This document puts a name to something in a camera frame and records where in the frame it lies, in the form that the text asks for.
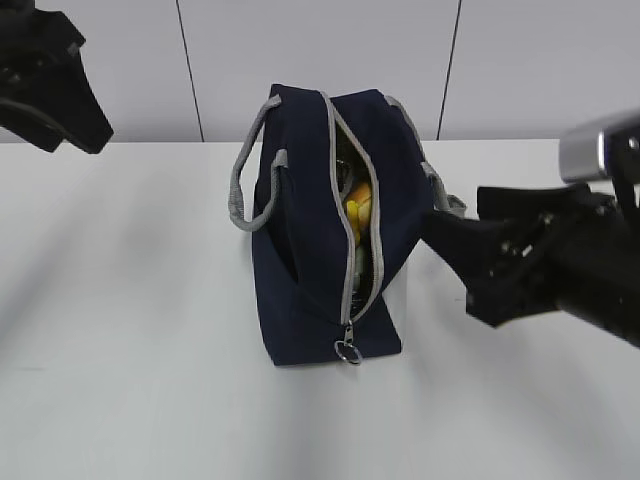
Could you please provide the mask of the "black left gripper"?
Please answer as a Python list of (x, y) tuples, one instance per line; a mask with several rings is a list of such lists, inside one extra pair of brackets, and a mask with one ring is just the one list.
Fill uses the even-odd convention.
[[(61, 11), (33, 1), (1, 3), (1, 126), (54, 152), (64, 140), (99, 154), (114, 130), (89, 84), (80, 48), (85, 37)], [(52, 100), (36, 97), (53, 72)]]

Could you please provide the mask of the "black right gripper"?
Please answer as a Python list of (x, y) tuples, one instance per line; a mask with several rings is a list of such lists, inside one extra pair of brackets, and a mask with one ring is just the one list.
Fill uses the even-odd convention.
[[(480, 220), (432, 210), (422, 240), (467, 285), (466, 311), (498, 327), (565, 311), (601, 329), (639, 326), (639, 231), (586, 185), (481, 187)], [(488, 242), (488, 223), (498, 227)]]

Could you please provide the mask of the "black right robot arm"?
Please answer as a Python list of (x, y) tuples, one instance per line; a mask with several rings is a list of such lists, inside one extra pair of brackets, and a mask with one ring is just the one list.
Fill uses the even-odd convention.
[(639, 343), (639, 232), (586, 184), (481, 187), (477, 219), (432, 210), (422, 239), (466, 288), (466, 311), (497, 328), (565, 311)]

